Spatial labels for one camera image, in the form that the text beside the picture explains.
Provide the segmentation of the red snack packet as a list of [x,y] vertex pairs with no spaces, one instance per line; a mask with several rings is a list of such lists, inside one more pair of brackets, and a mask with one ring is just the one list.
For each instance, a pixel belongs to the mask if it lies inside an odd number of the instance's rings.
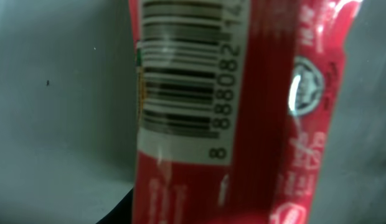
[[132,222],[306,224],[353,0],[131,0]]

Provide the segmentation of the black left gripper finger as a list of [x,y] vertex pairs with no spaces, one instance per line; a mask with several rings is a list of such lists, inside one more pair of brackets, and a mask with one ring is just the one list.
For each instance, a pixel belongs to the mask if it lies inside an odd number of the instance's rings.
[[134,188],[96,224],[132,224],[133,192]]

